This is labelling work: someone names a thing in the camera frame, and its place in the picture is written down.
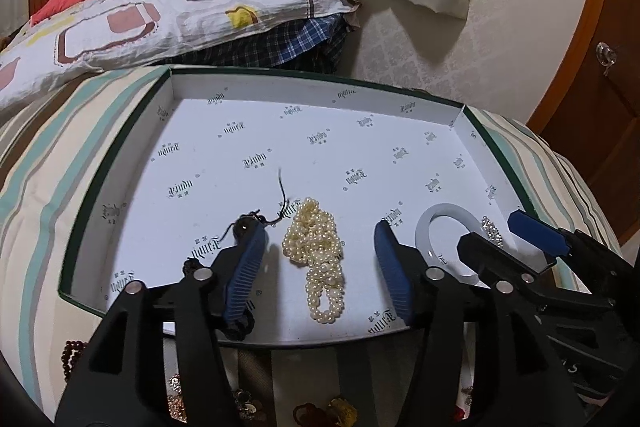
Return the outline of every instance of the black bead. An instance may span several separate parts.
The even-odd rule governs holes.
[[[255,216],[242,214],[242,216],[240,216],[238,220],[234,223],[233,232],[234,232],[234,237],[236,238],[236,241],[240,241],[240,239],[244,237],[244,234],[249,229],[249,226],[254,221],[257,221],[257,220],[258,218]]]
[[[196,258],[190,257],[182,264],[182,273],[184,275],[190,275],[200,268],[204,268],[204,265]]]
[[[251,394],[248,393],[247,391],[243,391],[242,389],[238,389],[236,391],[236,400],[238,401],[238,403],[241,404],[245,404],[247,402],[249,402],[249,400],[251,400]]]

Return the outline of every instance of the patterned wallpaper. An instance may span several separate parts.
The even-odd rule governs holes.
[[[425,89],[527,119],[564,57],[584,0],[471,0],[466,22],[404,0],[361,0],[343,76]]]

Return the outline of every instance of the bed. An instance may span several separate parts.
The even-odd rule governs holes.
[[[81,76],[148,64],[333,73],[351,0],[30,0],[0,52],[0,121]]]

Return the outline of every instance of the pearl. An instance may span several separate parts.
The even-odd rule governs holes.
[[[306,264],[306,303],[310,317],[320,324],[333,324],[344,309],[344,277],[340,259],[342,246],[335,232],[335,219],[306,198],[282,240],[282,253],[295,263]],[[329,308],[320,311],[320,297],[326,291]]]

